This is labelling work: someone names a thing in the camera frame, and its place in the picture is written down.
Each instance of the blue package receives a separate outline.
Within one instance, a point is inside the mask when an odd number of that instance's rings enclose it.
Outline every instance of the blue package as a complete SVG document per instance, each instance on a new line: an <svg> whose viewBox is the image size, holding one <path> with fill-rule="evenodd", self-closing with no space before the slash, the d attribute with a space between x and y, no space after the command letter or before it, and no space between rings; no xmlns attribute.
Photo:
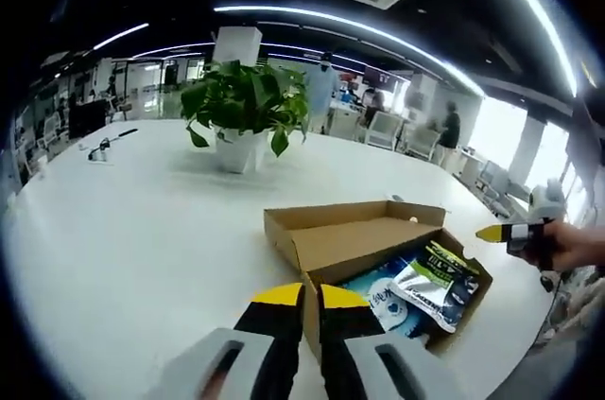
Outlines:
<svg viewBox="0 0 605 400"><path fill-rule="evenodd" d="M355 277L340 286L362 296L385 331L394 331L408 338L418 337L428 320L420 308L393 294L392 280L415 256L397 256L376 270Z"/></svg>

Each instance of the led strip light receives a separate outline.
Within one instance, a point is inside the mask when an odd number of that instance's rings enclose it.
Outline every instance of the led strip light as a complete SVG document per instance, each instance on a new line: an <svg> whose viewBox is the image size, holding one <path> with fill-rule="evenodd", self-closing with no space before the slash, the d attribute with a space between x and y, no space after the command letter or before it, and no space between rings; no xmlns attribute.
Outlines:
<svg viewBox="0 0 605 400"><path fill-rule="evenodd" d="M292 60L303 60L303 61L320 62L320 60L314 60L313 58L295 57L293 55L282 55L282 54L279 54L279 53L269 53L268 55L270 57L289 58L289 59L292 59ZM360 76L363 76L363 72L361 72L361 71L355 71L354 69L351 69L350 67L344 67L344 66L341 66L340 64L332 64L332 67L334 67L335 69L342 69L344 71L355 72L356 74L359 74Z"/></svg>
<svg viewBox="0 0 605 400"><path fill-rule="evenodd" d="M166 48L158 48L156 50L149 50L148 52L139 53L138 55L134 55L130 57L132 60L137 58L144 57L146 55L153 55L154 53L167 52L168 50L176 50L178 48L187 48L187 47L203 47L205 45L214 45L215 43L186 43L184 45L173 45L172 47Z"/></svg>
<svg viewBox="0 0 605 400"><path fill-rule="evenodd" d="M139 53L139 54L137 54L137 55L132 56L131 58L134 60L134 59L137 59L137 58L144 57L144 56L146 56L146 55L152 55L152 54L154 54L154 53L167 52L167 51L170 51L170 50L177 50L177 49L179 49L179 48L187 48L187 47L194 47L194 46L205 46L205 45L214 45L214 44L215 44L215 43L186 43L186 44L184 44L184 45L174 45L174 46L172 46L172 47L158 48L158 49L156 49L156 50L149 50L148 52ZM297 46L297 45L287 45L287 44L283 44L283 43L261 43L261 45L263 45L263 46L265 46L265 47L291 48L291 49L293 49L293 50L301 50L301 51L303 51L303 52L318 53L318 54L320 54L320 55L324 53L324 52L322 52L322 51L320 51L320 50L315 50L315 49L313 49L313 48L299 47L299 46ZM182 54L179 54L179 55L171 55L171 56L169 56L169 57L164 57L164 58L163 58L163 60L169 60L169 59L171 59L171 58L177 58L177 57L188 57L188 56L193 56L193 55L202 55L202 53L200 53L200 52L193 52L193 53L182 53ZM408 79L408 78L404 78L404 77L398 76L398 75L393 74L393 73L391 73L391 72L389 72L389 71L385 71L384 69L380 69L379 67L375 67L375 66L372 66L372 65L370 65L370 64L367 64L366 62L363 62L363 61L354 60L354 59L352 59L352 58L343 57L342 55L336 55L336 54L334 54L334 55L332 55L332 56L333 56L334 58L340 58L341 60L346 60L346 61L350 61L350 62L356 62L357 64L361 64L361 65L363 65L363 66L370 67L371 69L375 69L375 70L380 71L380 72L382 72L382 73L384 73L384 74L388 74L388 75L390 75L390 76L396 77L396 78L398 78L399 80L403 80L403 81L409 81L409 79ZM308 60L307 58L303 58L303 57L291 57L291 56L290 56L289 58L296 58L296 59ZM356 71L356 70L354 70L354 69L348 69L348 70L350 70L350 71L354 71L354 72L356 72L356 73L358 73L358 74L363 75L363 73L361 73L361 72L359 72L359 71Z"/></svg>
<svg viewBox="0 0 605 400"><path fill-rule="evenodd" d="M578 83L576 82L576 77L574 76L574 70L571 67L571 63L569 62L569 58L565 53L565 48L563 47L563 43L561 38L559 37L559 33L557 33L557 29L553 25L552 21L546 14L545 9L542 7L538 0L526 0L529 8L534 13L548 38L550 39L550 43L555 48L557 52L557 56L559 57L559 63L561 64L561 68L563 73L565 74L565 78L567 79L567 84L569 85L569 89L571 90L571 94L573 97L576 97L578 92Z"/></svg>
<svg viewBox="0 0 605 400"><path fill-rule="evenodd" d="M403 39L393 36L392 34L389 34L385 31L381 31L372 26L360 24L359 22L356 22L355 20L345 19L343 17L338 17L333 14L326 14L324 12L317 12L315 10L298 9L298 8L283 8L283 7L279 7L279 6L225 6L225 7L215 8L215 12L237 12L237 11L259 11L259 10L260 11L273 11L273 12L287 12L287 13L293 13L293 14L307 15L310 17L318 17L321 19L331 20L333 22L339 22L344 25L354 26L356 28L360 28L365 31L369 31L370 33L373 33L375 35L386 38L390 41L393 41L394 43L398 43L399 45L402 45L405 48L409 48L410 50L413 50L414 52L424 56L425 58L433 61L438 66L445 69L447 72L450 73L450 75L455 77L460 83L462 83L468 89L473 91L475 94L477 94L479 96L485 95L485 92L481 89L481 87L479 85L477 85L470 77L468 77L462 71L457 69L457 67L455 67L453 64L450 64L447 61L442 61L442 60L438 59L437 57L431 55L430 53L425 52L420 47L417 47L416 45L408 43L408 42L404 41Z"/></svg>
<svg viewBox="0 0 605 400"><path fill-rule="evenodd" d="M121 33L118 33L115 36L111 36L110 39L106 39L102 43L98 43L97 45L95 45L93 47L93 50L98 50L99 48L104 47L108 43L112 43L116 39L120 39L126 35L133 33L134 31L138 31L139 29L147 28L148 26L149 26L149 24L140 24L138 26L132 27L131 29L127 29L126 31L122 31Z"/></svg>

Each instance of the pillar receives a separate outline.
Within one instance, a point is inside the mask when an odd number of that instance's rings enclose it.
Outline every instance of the pillar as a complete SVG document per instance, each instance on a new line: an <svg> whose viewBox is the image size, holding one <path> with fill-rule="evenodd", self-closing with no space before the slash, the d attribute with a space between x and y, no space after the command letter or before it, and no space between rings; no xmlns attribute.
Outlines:
<svg viewBox="0 0 605 400"><path fill-rule="evenodd" d="M545 127L546 125L542 121L527 116L519 145L509 167L509 177L512 181L520 184L526 183L533 161L538 154Z"/></svg>
<svg viewBox="0 0 605 400"><path fill-rule="evenodd" d="M187 64L189 63L188 58L178 58L176 60L177 66L177 83L184 83L187 81Z"/></svg>
<svg viewBox="0 0 605 400"><path fill-rule="evenodd" d="M101 91L107 91L110 86L110 77L112 76L113 65L111 58L104 58L95 66L95 75L93 76L93 89L98 95Z"/></svg>
<svg viewBox="0 0 605 400"><path fill-rule="evenodd" d="M422 105L409 108L410 119L413 119L417 124L424 124L428 121L428 117L432 111L435 100L435 90L437 89L437 81L425 74L414 74L406 91L406 104L412 96L420 93L422 95Z"/></svg>
<svg viewBox="0 0 605 400"><path fill-rule="evenodd" d="M263 33L255 26L223 26L218 31L212 59L240 60L246 66L255 66L262 37Z"/></svg>

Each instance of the white flower pot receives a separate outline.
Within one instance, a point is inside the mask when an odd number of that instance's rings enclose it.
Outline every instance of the white flower pot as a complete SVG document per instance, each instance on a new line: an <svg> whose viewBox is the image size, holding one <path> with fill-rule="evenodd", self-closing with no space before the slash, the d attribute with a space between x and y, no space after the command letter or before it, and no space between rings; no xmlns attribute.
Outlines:
<svg viewBox="0 0 605 400"><path fill-rule="evenodd" d="M216 155L225 170L249 173L262 167L268 147L268 130L260 133L246 130L240 135L237 129L215 126L215 135Z"/></svg>

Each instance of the open cardboard box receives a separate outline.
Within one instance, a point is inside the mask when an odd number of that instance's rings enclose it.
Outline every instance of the open cardboard box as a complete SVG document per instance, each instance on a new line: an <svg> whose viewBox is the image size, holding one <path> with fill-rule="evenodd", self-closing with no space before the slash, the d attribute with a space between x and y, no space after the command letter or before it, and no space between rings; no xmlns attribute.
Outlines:
<svg viewBox="0 0 605 400"><path fill-rule="evenodd" d="M410 222L415 217L418 223ZM303 330L311 350L321 359L317 286L338 285L379 267L392 256L425 246L431 239L464 258L462 245L442 228L445 210L399 201L370 201L265 210L269 242L302 276ZM468 303L454 334L433 333L427 345L439 355L464 331L492 283L491 275L475 260L479 288Z"/></svg>

